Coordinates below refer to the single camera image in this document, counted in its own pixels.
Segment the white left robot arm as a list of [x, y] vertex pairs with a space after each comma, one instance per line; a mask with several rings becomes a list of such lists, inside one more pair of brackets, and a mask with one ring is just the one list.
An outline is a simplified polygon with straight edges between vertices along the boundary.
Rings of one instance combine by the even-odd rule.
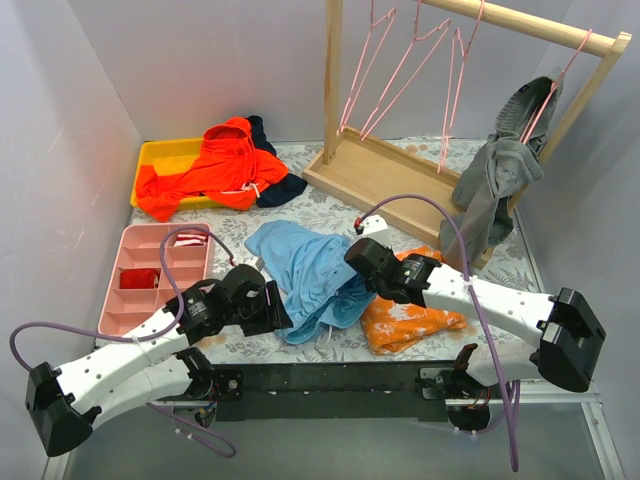
[[169, 397], [237, 400], [243, 375], [217, 370], [197, 344], [226, 326], [245, 336], [292, 327], [277, 284], [250, 265], [200, 280], [121, 341], [53, 367], [31, 369], [25, 406], [50, 457], [68, 453], [105, 422]]

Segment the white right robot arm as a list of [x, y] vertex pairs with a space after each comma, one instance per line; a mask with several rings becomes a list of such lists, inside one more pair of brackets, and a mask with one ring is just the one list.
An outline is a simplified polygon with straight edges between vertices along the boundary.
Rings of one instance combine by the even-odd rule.
[[580, 292], [564, 288], [549, 295], [465, 279], [424, 255], [400, 260], [371, 238], [358, 240], [344, 259], [386, 300], [486, 319], [514, 335], [506, 344], [461, 350], [451, 375], [460, 395], [471, 398], [502, 381], [529, 379], [574, 393], [589, 389], [606, 332]]

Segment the light blue shorts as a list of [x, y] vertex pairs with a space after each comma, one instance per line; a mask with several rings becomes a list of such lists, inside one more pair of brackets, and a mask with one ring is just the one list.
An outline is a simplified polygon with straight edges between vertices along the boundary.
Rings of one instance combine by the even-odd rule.
[[348, 329], [375, 299], [344, 260], [351, 245], [346, 236], [316, 233], [286, 220], [265, 223], [245, 240], [285, 293], [292, 322], [280, 333], [285, 343], [304, 344], [324, 331]]

